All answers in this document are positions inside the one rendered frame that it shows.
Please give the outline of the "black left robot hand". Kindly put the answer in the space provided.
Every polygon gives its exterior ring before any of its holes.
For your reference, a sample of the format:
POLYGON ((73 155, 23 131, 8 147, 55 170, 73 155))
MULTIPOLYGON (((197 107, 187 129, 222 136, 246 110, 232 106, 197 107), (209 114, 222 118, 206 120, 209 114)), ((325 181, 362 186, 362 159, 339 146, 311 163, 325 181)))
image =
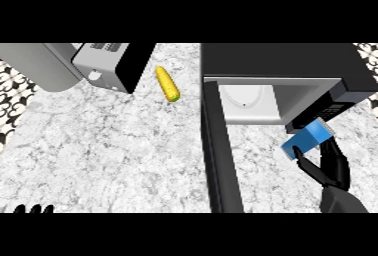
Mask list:
POLYGON ((14 210, 14 213, 27 213, 27 212, 30 212, 30 213, 54 213, 54 210, 55 210, 54 205, 48 205, 43 208, 40 204, 36 204, 32 207, 32 210, 29 211, 26 205, 21 204, 21 205, 17 206, 17 208, 14 210))

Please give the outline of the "yellow corn cob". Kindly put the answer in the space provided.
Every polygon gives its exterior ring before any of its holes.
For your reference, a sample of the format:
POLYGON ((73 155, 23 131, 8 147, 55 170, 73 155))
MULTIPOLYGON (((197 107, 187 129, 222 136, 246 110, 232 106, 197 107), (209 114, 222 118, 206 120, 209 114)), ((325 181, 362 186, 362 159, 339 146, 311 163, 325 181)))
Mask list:
POLYGON ((160 86, 161 86, 167 100, 170 102, 176 102, 181 99, 181 91, 173 81, 173 78, 163 66, 157 67, 157 79, 159 79, 160 86))

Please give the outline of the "dark grey microwave door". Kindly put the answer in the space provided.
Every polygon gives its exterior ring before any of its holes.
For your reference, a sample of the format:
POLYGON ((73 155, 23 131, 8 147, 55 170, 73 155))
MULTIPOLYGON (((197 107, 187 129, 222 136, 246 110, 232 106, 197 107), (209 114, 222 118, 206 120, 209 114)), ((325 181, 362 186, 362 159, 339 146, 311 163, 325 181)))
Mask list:
POLYGON ((216 81, 203 84, 201 139, 212 212, 243 213, 244 205, 216 81))

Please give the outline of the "blue milk carton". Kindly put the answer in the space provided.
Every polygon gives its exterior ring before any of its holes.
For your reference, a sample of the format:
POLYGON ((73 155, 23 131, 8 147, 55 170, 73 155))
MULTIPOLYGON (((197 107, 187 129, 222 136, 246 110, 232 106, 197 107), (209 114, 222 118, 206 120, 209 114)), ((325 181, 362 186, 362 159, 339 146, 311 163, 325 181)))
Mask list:
POLYGON ((318 117, 281 146, 288 158, 291 160, 296 159, 294 146, 297 146, 302 152, 306 153, 334 135, 336 132, 333 128, 327 124, 325 120, 318 117))

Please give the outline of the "black microwave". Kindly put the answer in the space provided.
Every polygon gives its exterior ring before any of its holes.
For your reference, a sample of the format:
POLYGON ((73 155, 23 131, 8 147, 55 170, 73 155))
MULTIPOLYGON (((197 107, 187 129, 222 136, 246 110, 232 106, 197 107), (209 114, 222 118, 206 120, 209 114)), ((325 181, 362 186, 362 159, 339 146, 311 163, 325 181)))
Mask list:
POLYGON ((331 120, 374 93, 378 82, 350 43, 204 43, 203 77, 218 82, 271 79, 290 134, 331 120))

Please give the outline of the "large grey appliance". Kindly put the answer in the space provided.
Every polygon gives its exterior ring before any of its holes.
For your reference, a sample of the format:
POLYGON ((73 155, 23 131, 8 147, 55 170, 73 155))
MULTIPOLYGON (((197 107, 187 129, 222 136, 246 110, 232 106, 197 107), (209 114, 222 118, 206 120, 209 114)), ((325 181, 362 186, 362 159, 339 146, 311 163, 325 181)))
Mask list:
POLYGON ((0 43, 0 59, 48 92, 63 92, 82 80, 71 43, 0 43))

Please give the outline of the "grey and black toaster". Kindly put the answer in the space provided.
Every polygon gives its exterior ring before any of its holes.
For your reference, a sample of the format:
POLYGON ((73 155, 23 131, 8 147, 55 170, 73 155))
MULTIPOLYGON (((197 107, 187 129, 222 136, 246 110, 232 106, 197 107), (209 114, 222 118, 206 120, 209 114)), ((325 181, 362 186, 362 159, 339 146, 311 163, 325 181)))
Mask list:
POLYGON ((156 43, 85 43, 71 59, 89 83, 132 94, 156 49, 156 43))

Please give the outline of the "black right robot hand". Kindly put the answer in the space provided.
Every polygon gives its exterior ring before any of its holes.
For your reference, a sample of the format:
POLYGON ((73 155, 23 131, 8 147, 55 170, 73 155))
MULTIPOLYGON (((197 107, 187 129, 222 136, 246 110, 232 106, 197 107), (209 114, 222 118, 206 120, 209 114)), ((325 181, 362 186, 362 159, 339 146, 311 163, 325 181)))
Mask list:
POLYGON ((321 143, 321 166, 306 158, 300 148, 293 147, 297 165, 322 186, 334 186, 348 191, 352 176, 348 157, 339 147, 336 138, 331 137, 321 143))

